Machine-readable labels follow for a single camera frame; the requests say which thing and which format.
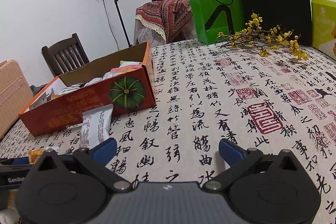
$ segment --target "tablecloth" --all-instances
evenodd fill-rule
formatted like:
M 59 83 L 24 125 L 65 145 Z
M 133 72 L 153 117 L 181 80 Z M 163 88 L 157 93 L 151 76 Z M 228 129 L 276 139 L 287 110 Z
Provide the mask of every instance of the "tablecloth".
M 334 224 L 336 62 L 309 47 L 310 59 L 295 63 L 287 50 L 262 58 L 220 46 L 190 40 L 153 49 L 157 106 L 112 118 L 118 150 L 106 167 L 133 186 L 202 185 L 228 168 L 218 154 L 223 137 L 265 154 L 291 149 L 322 198 L 314 223 Z M 80 128 L 34 138 L 19 121 L 0 143 L 0 157 L 46 146 L 69 154 L 79 138 Z

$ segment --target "wooden chair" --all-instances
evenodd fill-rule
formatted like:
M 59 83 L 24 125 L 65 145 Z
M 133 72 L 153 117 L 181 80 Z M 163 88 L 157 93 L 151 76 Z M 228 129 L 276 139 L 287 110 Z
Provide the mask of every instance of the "wooden chair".
M 44 46 L 42 55 L 54 76 L 74 70 L 89 63 L 76 33 L 51 47 Z

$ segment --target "orange box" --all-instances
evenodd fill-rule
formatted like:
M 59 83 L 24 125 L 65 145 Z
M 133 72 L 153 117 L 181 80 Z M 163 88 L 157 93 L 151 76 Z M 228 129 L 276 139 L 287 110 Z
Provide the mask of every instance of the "orange box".
M 38 107 L 29 109 L 51 89 L 89 82 L 103 77 L 120 61 L 140 62 L 139 68 L 62 95 Z M 34 136 L 41 136 L 83 121 L 82 112 L 113 104 L 112 115 L 155 106 L 154 66 L 149 42 L 126 48 L 96 59 L 76 70 L 56 76 L 20 112 L 20 119 Z

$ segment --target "snack wrapper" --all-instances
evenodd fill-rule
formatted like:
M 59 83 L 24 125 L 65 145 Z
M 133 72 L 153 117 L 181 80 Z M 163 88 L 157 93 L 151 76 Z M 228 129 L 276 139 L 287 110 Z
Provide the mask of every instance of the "snack wrapper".
M 48 148 L 51 148 L 55 150 L 56 152 L 57 150 L 60 149 L 60 147 L 58 146 L 47 146 L 44 149 L 36 149 L 36 150 L 28 151 L 29 164 L 35 164 L 37 160 L 40 158 L 40 156 L 43 154 L 43 152 Z
M 110 137 L 112 111 L 111 104 L 83 112 L 80 147 L 92 149 Z

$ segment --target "red patterned cloth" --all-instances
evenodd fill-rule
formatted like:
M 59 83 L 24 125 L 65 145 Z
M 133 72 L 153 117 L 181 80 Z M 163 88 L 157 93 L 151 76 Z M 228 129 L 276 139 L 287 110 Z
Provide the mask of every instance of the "red patterned cloth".
M 137 8 L 135 18 L 171 43 L 192 16 L 189 0 L 153 1 Z

